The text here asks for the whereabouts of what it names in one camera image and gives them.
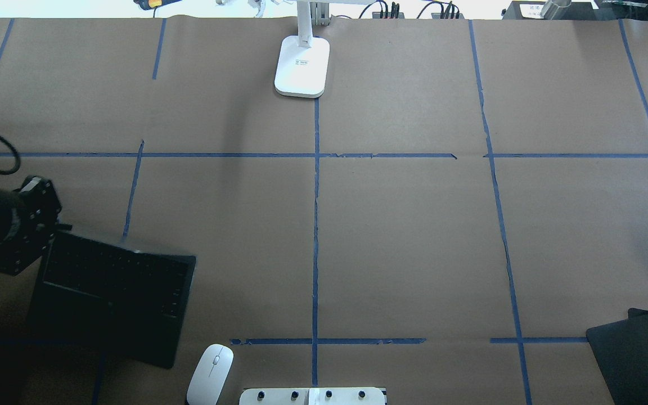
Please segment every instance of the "laptop keyboard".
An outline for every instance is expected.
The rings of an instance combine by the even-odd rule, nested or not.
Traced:
[[[187,264],[60,234],[47,260],[44,282],[100,297],[142,313],[182,315]]]

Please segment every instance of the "white computer mouse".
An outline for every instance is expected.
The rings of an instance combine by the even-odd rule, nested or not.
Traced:
[[[212,344],[201,355],[187,390],[188,405],[216,405],[234,360],[230,348]]]

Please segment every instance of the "white label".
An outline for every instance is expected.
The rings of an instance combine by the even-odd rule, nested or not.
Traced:
[[[519,8],[521,10],[521,16],[524,18],[538,18],[542,19],[542,7],[541,4],[520,4]]]

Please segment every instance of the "open laptop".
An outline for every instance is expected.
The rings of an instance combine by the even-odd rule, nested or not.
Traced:
[[[171,368],[196,257],[59,232],[43,256],[28,323],[48,338]]]

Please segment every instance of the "white stand base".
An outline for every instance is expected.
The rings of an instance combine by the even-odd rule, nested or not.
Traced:
[[[329,66],[329,41],[312,38],[311,47],[299,46],[292,35],[281,41],[274,87],[285,96],[316,98],[324,93]]]
[[[239,405],[386,405],[386,395],[374,387],[316,389],[248,389]]]

